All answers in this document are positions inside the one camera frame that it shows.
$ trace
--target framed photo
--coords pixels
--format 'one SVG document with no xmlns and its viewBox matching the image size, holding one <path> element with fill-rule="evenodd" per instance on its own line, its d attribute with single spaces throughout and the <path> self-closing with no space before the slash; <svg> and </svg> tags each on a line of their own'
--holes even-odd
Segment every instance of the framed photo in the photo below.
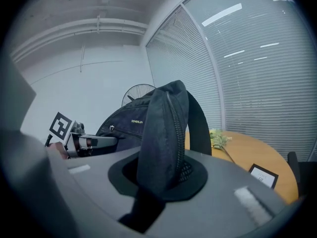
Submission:
<svg viewBox="0 0 317 238">
<path fill-rule="evenodd" d="M 254 176 L 256 179 L 263 182 L 266 186 L 270 188 L 274 188 L 277 182 L 278 175 L 262 168 L 256 164 L 253 164 L 250 168 L 249 172 L 252 176 Z"/>
</svg>

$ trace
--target white label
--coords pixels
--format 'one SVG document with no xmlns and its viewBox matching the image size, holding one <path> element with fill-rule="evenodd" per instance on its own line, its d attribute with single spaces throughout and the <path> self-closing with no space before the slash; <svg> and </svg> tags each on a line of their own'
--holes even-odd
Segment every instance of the white label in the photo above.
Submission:
<svg viewBox="0 0 317 238">
<path fill-rule="evenodd" d="M 83 165 L 83 166 L 80 166 L 80 167 L 69 169 L 69 173 L 71 173 L 73 175 L 73 174 L 80 173 L 80 172 L 83 172 L 83 171 L 86 171 L 86 170 L 89 170 L 89 169 L 90 169 L 89 165 Z"/>
<path fill-rule="evenodd" d="M 266 186 L 272 187 L 275 177 L 272 175 L 269 175 L 268 173 L 254 167 L 251 175 L 253 175 L 256 179 L 263 182 Z"/>
</svg>

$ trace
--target black backpack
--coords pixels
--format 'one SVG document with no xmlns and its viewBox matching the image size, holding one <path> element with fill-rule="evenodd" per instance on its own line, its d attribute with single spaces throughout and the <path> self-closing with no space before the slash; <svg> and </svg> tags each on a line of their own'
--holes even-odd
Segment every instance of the black backpack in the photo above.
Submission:
<svg viewBox="0 0 317 238">
<path fill-rule="evenodd" d="M 123 106 L 98 130 L 96 136 L 118 138 L 117 145 L 101 154 L 141 147 L 108 171 L 119 193 L 136 198 L 132 212 L 120 220 L 125 225 L 144 232 L 166 202 L 188 200 L 205 185 L 205 167 L 185 156 L 187 124 L 190 150 L 211 155 L 204 113 L 177 80 Z"/>
</svg>

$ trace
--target white wall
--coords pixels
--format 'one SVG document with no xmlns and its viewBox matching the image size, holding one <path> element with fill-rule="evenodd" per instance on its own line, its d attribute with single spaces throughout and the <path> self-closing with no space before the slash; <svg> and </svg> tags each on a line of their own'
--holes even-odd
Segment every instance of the white wall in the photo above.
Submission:
<svg viewBox="0 0 317 238">
<path fill-rule="evenodd" d="M 144 47 L 153 34 L 157 31 L 160 25 L 167 19 L 167 17 L 177 8 L 177 6 L 184 0 L 162 0 L 150 19 L 149 26 L 145 32 L 141 47 Z"/>
<path fill-rule="evenodd" d="M 95 134 L 121 107 L 130 87 L 153 85 L 146 53 L 137 43 L 129 34 L 87 34 L 47 45 L 20 61 L 17 67 L 37 93 L 21 131 L 43 140 L 61 112 L 84 123 L 86 133 Z"/>
</svg>

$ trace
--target electric fan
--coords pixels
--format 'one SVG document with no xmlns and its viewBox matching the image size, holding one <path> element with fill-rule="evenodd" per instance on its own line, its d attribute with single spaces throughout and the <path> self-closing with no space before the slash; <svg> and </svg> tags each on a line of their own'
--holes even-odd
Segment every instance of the electric fan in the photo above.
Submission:
<svg viewBox="0 0 317 238">
<path fill-rule="evenodd" d="M 128 104 L 131 101 L 134 101 L 135 99 L 141 98 L 142 96 L 146 95 L 147 93 L 154 90 L 155 87 L 148 84 L 140 84 L 132 86 L 124 95 L 122 100 L 122 107 L 126 104 Z"/>
</svg>

